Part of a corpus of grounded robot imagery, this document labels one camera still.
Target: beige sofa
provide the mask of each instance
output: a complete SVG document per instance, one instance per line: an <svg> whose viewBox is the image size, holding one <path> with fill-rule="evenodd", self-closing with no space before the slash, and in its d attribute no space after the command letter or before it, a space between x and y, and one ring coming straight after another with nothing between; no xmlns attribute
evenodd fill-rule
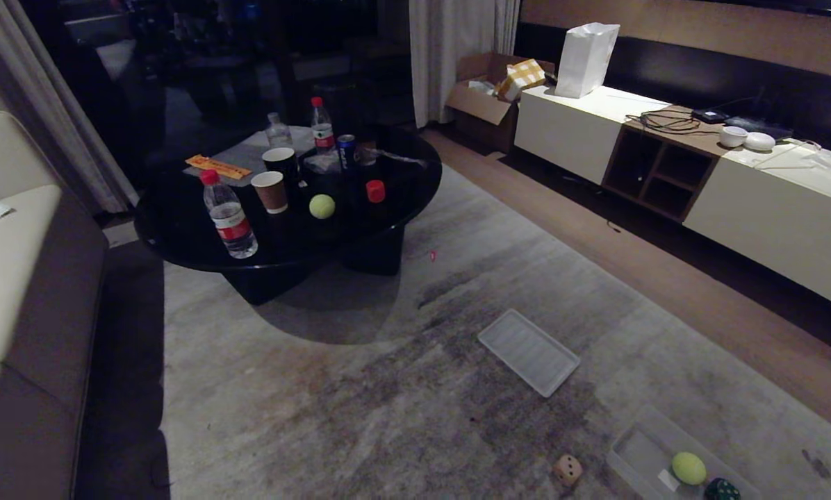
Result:
<svg viewBox="0 0 831 500"><path fill-rule="evenodd" d="M106 241L0 113L0 498L72 495Z"/></svg>

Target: black round table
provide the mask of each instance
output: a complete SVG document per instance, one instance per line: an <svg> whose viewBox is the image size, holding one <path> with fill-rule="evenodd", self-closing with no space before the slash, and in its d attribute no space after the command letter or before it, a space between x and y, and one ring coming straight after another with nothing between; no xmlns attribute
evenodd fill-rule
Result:
<svg viewBox="0 0 831 500"><path fill-rule="evenodd" d="M377 166L387 197L381 208L368 216L355 216L342 202L330 219L320 221L310 215L306 206L310 196L324 192L339 199L331 177L324 178L326 184L311 183L301 202L279 215L264 210L252 187L234 187L259 244L254 256L234 259L208 217L199 178L179 171L159 174L151 181L135 210L135 229L140 240L162 259L222 273L251 304L277 297L333 260L358 272L396 275L406 224L434 198L441 184L442 165L437 151L413 134L383 127L375 130L375 136L378 149L424 162L380 156ZM259 170L253 162L237 165Z"/></svg>

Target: plastic tray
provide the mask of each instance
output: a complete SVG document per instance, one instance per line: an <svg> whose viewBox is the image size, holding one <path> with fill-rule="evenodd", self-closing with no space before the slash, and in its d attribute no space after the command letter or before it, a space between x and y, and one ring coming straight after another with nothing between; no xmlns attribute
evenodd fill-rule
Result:
<svg viewBox="0 0 831 500"><path fill-rule="evenodd" d="M762 497L743 476L650 405L638 412L634 423L613 443L607 453L607 463L645 499L702 498L704 486L689 486L671 474L673 456L683 451L694 453L702 460L707 481L726 478L740 490L743 499Z"/></svg>
<svg viewBox="0 0 831 500"><path fill-rule="evenodd" d="M579 357L518 311L510 309L478 339L545 398L579 366Z"/></svg>

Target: red bottle cap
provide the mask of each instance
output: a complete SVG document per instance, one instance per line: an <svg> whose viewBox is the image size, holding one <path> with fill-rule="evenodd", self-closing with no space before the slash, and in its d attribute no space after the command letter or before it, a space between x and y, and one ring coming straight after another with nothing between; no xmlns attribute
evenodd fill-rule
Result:
<svg viewBox="0 0 831 500"><path fill-rule="evenodd" d="M384 201L384 183L378 179L368 181L365 184L365 196L372 203L381 203Z"/></svg>
<svg viewBox="0 0 831 500"><path fill-rule="evenodd" d="M202 174L199 175L199 180L201 180L206 186L213 186L218 184L221 181L221 178L218 177L217 170L204 170L202 171Z"/></svg>

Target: white cabinet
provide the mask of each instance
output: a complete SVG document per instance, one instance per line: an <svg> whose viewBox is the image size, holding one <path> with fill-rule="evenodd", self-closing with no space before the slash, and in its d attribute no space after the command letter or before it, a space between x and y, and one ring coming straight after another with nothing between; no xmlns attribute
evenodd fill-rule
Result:
<svg viewBox="0 0 831 500"><path fill-rule="evenodd" d="M831 300L831 175L794 168L807 154L771 170L725 155L684 225Z"/></svg>
<svg viewBox="0 0 831 500"><path fill-rule="evenodd" d="M600 184L625 116L667 106L608 87L569 99L542 85L521 95L514 144Z"/></svg>

